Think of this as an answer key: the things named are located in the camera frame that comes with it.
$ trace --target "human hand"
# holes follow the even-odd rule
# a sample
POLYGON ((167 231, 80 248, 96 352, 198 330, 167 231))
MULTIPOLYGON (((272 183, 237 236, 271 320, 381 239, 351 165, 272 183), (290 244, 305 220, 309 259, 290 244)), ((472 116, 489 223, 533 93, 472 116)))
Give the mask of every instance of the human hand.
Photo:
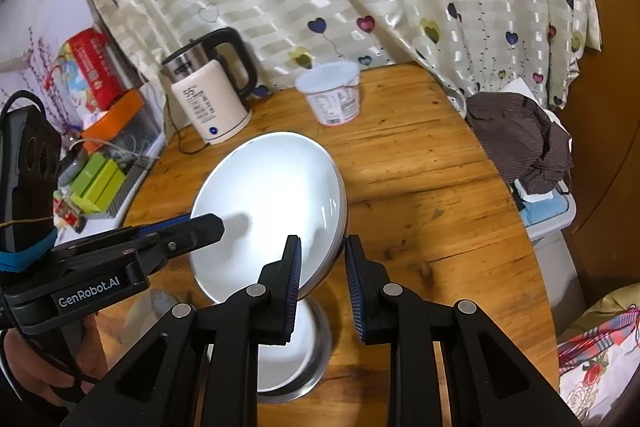
MULTIPOLYGON (((104 356, 98 328, 93 315, 82 320, 84 336, 76 353, 76 361, 80 371, 97 379, 107 374, 107 360, 104 356)), ((30 393, 36 394, 53 405, 62 405, 53 387, 71 387, 74 377, 62 373, 48 362, 41 359, 16 330, 9 330, 4 338, 4 352, 15 380, 30 393)), ((82 382, 81 388, 88 393, 93 384, 82 382)))

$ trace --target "metal screw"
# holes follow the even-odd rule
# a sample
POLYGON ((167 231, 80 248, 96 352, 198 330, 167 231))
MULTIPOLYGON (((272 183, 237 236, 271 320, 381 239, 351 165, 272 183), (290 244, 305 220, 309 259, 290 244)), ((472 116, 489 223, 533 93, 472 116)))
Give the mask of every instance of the metal screw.
POLYGON ((266 291, 267 286, 265 286, 264 284, 260 284, 259 282, 246 287, 246 292, 252 297, 259 297, 260 295, 264 295, 266 291))
POLYGON ((186 317, 191 313, 191 306, 181 302, 180 304, 176 304, 173 308, 171 308, 171 312, 176 319, 181 319, 186 317))
POLYGON ((465 299, 464 301, 460 301, 458 303, 458 309, 461 312, 466 313, 467 315, 473 315, 474 313, 476 313, 476 310, 478 309, 478 306, 476 306, 475 302, 467 301, 465 299))
POLYGON ((387 295, 396 296, 402 293, 402 286, 394 282, 390 282, 384 285, 382 291, 387 295))

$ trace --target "white kettle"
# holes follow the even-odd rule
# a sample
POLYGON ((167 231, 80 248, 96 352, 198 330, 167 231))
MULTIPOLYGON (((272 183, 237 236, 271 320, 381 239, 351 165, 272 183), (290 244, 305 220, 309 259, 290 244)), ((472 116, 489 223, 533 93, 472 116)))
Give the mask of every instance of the white kettle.
POLYGON ((258 73, 235 29, 220 28, 191 41, 162 65, 169 72, 175 98, 204 141, 215 144, 228 140, 251 120, 246 97, 254 90, 258 73), (246 70, 248 81, 242 89, 216 51, 224 42, 233 46, 246 70))

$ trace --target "red small package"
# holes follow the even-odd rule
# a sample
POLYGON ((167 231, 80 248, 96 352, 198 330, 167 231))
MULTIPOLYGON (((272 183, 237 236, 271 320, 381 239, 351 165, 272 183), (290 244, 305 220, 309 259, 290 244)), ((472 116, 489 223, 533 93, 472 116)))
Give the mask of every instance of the red small package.
POLYGON ((118 77, 111 70, 104 48, 105 43, 104 34, 94 28, 81 31, 67 41, 78 68, 102 111, 108 110, 124 91, 118 77))

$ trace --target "plastic container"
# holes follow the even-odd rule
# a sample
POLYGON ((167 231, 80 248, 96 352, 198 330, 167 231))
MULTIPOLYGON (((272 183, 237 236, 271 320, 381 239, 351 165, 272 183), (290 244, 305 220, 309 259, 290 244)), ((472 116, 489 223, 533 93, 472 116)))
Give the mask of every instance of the plastic container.
POLYGON ((322 125, 350 122, 360 112, 360 67, 355 62, 328 62, 296 79, 296 89, 322 125))

